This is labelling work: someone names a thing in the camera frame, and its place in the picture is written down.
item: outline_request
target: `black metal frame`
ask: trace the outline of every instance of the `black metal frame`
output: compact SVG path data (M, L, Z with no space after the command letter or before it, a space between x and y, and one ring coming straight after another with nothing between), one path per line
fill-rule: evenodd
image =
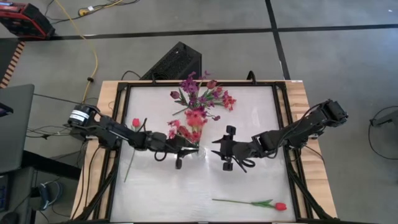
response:
M282 128L288 124L284 124L284 122L283 122L282 110L280 107L279 94L278 94L278 90L280 90L282 92L282 97L283 97L283 101L284 101L284 105L285 105L287 121L289 124L293 122L285 82L257 82L256 78L252 72L249 73L248 80L252 80L252 81L251 82L220 82L219 84L221 84L222 86L270 86L272 88L272 93L274 95L275 109L276 109L276 113L277 113L277 120L278 120L279 128ZM179 82L157 83L156 81L146 82L146 83L127 83L127 82L119 83L117 94L116 94L115 101L114 101L113 115L112 115L113 119L116 119L117 114L118 114L122 91L126 91L126 95L124 97L123 113L122 113L122 118L121 118L121 123L123 124L126 121L126 113L127 113L127 109L129 106L128 99L130 97L131 88L145 87L145 86L178 86L178 84L179 84ZM115 162L119 160L120 154L121 153L118 153L118 152L116 153ZM287 164L290 162L290 154L289 154L289 149L287 149L286 147L284 148L284 154L285 154L285 162L286 162L286 166L287 166ZM295 162L296 162L296 166L297 166L297 170L298 170L298 176L300 177L301 181L305 184L305 176L304 176L304 171L303 171L300 156L297 152L295 152L294 156L295 156ZM104 164L103 164L103 169L101 171L99 185L101 185L106 178L106 173L108 171L109 159L110 159L110 152L107 152L105 154L105 158L104 158ZM107 202L107 206L106 206L106 215L105 215L105 219L108 219L108 220L110 219L111 211L112 211L112 207L113 207L114 188L116 185L116 179L117 179L117 177L111 183L110 190L109 190L109 198L108 198L108 202ZM301 213L300 213L298 195L297 195L297 191L295 189L295 184L290 177L289 177L289 187L290 187L290 193L292 194L292 203L293 203L293 208L294 208L294 214L295 214L296 220L298 220L298 219L302 218ZM312 209L310 208L309 203L306 201L306 199L304 199L304 202L305 202L305 208L307 211L307 218L313 218ZM99 210L100 210L100 205L97 205L97 207L94 210L93 219L98 219Z

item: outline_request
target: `white surface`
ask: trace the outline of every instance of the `white surface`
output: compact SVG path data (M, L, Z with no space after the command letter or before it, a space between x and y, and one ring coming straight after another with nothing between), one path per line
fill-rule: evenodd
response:
M183 121L183 113L172 116L183 108L170 97L170 91L176 89L132 88L127 126L133 118L141 121L148 118L147 130L167 133L168 121L176 118ZM211 113L220 115L221 119L210 119L204 127L200 144L206 149L206 156L184 157L181 170L174 167L174 155L157 162L153 152L137 151L124 183L134 149L123 143L112 222L267 222L295 219L282 150L276 159L253 159L256 166L247 168L247 174L237 164L232 172L223 171L223 161L211 152L220 149L219 144L211 142L226 134L227 125L236 127L234 140L247 142L255 134L279 128L271 87L230 86L224 89L237 99L234 110L229 112L220 106L211 109ZM287 210L278 212L246 204L216 202L212 201L213 198L246 202L274 199L273 202L286 203Z

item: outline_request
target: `gray floor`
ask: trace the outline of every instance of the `gray floor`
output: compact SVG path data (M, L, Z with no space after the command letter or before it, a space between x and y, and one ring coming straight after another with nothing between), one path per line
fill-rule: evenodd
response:
M44 11L50 0L32 2ZM61 3L75 15L80 7L104 1ZM272 5L278 27L392 24L398 19L395 1L278 0ZM49 15L64 18L56 4ZM76 23L84 34L270 27L265 3L260 0L142 0L102 10ZM55 27L60 35L75 35L68 22ZM398 100L397 32L379 29L280 34L290 76L304 81L310 103L331 98L349 113L344 126L328 129L320 138L336 209L343 220L396 223L398 219L398 162L378 157L367 142L369 119ZM0 37L10 36L0 27ZM283 79L271 33L98 39L93 43L99 70L89 97L98 97L103 80L118 80L126 70L144 74L178 41L203 54L203 69L213 73L213 78L242 79L253 70L258 79ZM11 86L33 83L36 93L80 101L93 67L93 55L82 40L28 42ZM70 103L35 96L29 126L63 124L72 108ZM394 133L389 125L372 132L375 148L389 157L398 157ZM80 143L70 137L28 139L26 144L27 150L47 157L79 147ZM63 181L69 193L55 208L68 214L76 182ZM50 210L45 214L50 222L65 220ZM40 214L37 223L45 223Z

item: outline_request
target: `wooden board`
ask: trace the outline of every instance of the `wooden board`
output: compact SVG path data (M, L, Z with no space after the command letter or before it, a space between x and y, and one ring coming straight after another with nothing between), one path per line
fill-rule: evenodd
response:
M261 80L258 82L274 82L280 80ZM116 90L118 87L119 82L131 82L131 83L150 83L152 81L105 81L102 84L101 92L99 94L99 100L97 107L101 110L103 114L108 116L112 115L112 107L113 102L116 97ZM178 82L174 80L164 80L158 81L161 82ZM251 82L250 80L219 80L219 82ZM287 86L287 94L289 96L289 103L290 109L292 111L293 120L296 121L302 117L304 112L309 109L307 95L305 93L304 84L301 81L285 81ZM121 102L118 110L118 121L121 120L121 113L123 102ZM318 151L320 153L320 148L318 145L318 141L309 140L308 146L312 149ZM83 210L83 204L85 203L86 197L86 190L87 190L87 183L88 183L88 164L90 164L91 158L98 147L97 141L92 141L88 143L86 157L85 157L85 168L82 172L84 174L84 185L82 184L82 175L80 176L80 181L78 184L78 188L76 191L75 202L73 204L72 214L75 212L80 195L81 195L81 188L83 188L83 197L80 203L80 206L77 208L76 216L78 216ZM98 190L98 184L100 181L101 169L103 166L103 156L104 150L99 150L96 154L96 157L93 160L93 164L91 166L91 175L90 175L90 188L88 189L88 201L89 203L94 196L94 194ZM311 194L314 196L315 200L323 207L323 209L331 216L336 217L336 210L335 205L333 203L333 198L331 196L330 187L328 178L326 176L325 166L323 165L322 160L319 158L318 155L313 153L308 149L303 149L301 159L303 161L303 169L305 173L305 178L307 181L307 187ZM106 204L108 202L108 191L104 194L102 202L101 202L101 209L99 213L100 218L105 217L106 211ZM299 197L300 202L300 211L302 217L305 217L305 207L303 205L302 198Z

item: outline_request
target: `red machine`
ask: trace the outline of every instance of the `red machine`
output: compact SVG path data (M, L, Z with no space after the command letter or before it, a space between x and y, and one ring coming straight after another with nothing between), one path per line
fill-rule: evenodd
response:
M18 37L49 39L55 29L32 4L0 1L0 22Z

